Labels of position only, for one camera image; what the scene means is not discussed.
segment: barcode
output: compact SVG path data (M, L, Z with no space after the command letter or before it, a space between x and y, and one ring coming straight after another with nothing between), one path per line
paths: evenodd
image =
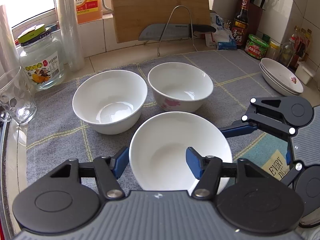
M52 77L54 77L58 73L59 73L59 69L56 69L55 71L52 72Z

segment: stack of plates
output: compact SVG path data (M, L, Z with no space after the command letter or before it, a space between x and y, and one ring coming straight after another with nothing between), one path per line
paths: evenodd
M300 80L285 66L270 58L260 62L262 76L276 91L284 96L298 96L303 92Z

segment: bowl with pink flower pattern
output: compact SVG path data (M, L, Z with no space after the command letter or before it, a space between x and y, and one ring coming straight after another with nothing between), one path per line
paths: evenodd
M211 95L213 83L201 69L181 62L155 66L148 74L157 104L164 111L192 113Z

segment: white bowl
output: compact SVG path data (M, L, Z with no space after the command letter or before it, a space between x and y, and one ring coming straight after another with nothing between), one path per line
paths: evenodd
M264 66L260 63L260 68L262 70L262 72L264 72L276 85L278 85L281 89L287 91L288 93L294 95L294 96L298 96L300 95L299 93L295 93L290 91L289 89L285 88L283 85L281 85L277 80L275 80L268 72L267 70L264 68Z
M299 94L303 92L303 86L300 80L285 66L270 58L263 58L261 64L265 70L285 88Z
M267 83L276 91L278 91L280 94L289 97L289 96L296 96L292 93L290 93L288 90L285 90L284 87L279 86L275 82L275 80L261 67L262 70L262 76L267 81Z
M129 148L132 172L144 190L188 190L197 180L186 162L193 147L201 156L214 155L231 163L229 144L212 123L195 114L166 112L145 121L135 132ZM229 178L221 178L218 193Z
M76 116L97 132L118 134L137 122L147 91L147 84L136 73L109 70L83 82L72 107Z
M196 111L211 95L213 83L201 69L180 62L155 66L148 74L157 104L164 111Z

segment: knife block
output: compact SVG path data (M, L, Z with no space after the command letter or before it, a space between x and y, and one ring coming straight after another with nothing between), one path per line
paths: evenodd
M242 0L238 0L236 12L239 12L241 10L241 4L242 4ZM248 24L247 35L245 36L245 41L247 41L249 34L253 34L253 35L257 34L262 12L263 12L262 8L260 8L259 6L253 3L249 3L249 9L248 9L249 24Z

